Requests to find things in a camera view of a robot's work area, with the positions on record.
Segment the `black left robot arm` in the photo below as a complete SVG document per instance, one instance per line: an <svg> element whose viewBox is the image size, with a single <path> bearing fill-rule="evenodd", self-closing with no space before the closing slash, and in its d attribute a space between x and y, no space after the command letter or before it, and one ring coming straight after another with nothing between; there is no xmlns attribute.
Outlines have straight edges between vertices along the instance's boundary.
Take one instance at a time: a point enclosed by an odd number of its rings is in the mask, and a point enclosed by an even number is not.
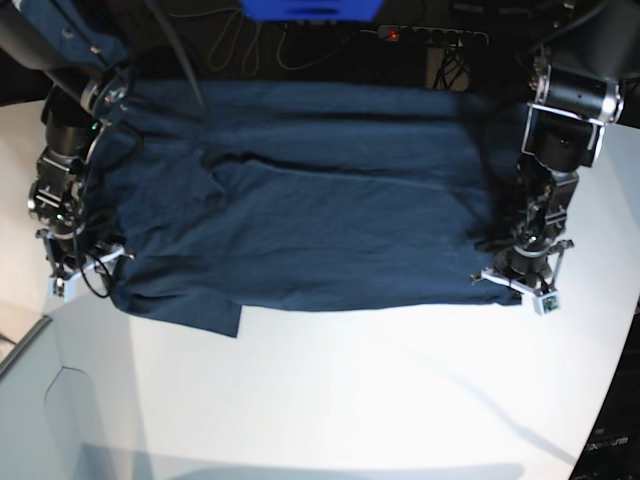
<svg viewBox="0 0 640 480"><path fill-rule="evenodd" d="M472 275L519 294L555 294L578 171L598 159L606 128L622 116L626 85L639 74L636 1L566 1L554 29L519 52L530 59L526 122L514 187L516 206L499 239L478 244L492 263Z"/></svg>

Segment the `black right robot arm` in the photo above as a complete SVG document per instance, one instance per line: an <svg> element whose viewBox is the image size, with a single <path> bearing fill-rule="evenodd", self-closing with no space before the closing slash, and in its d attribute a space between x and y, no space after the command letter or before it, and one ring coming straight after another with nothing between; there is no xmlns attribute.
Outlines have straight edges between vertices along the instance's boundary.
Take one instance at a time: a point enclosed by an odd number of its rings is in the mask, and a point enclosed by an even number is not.
<svg viewBox="0 0 640 480"><path fill-rule="evenodd" d="M36 236L51 266L49 293L68 300L76 283L97 272L105 286L125 249L86 212L92 159L102 137L117 129L128 106L194 121L180 110L135 95L135 69L118 31L84 1L4 1L1 48L52 83L41 120L45 148L27 200L42 224Z"/></svg>

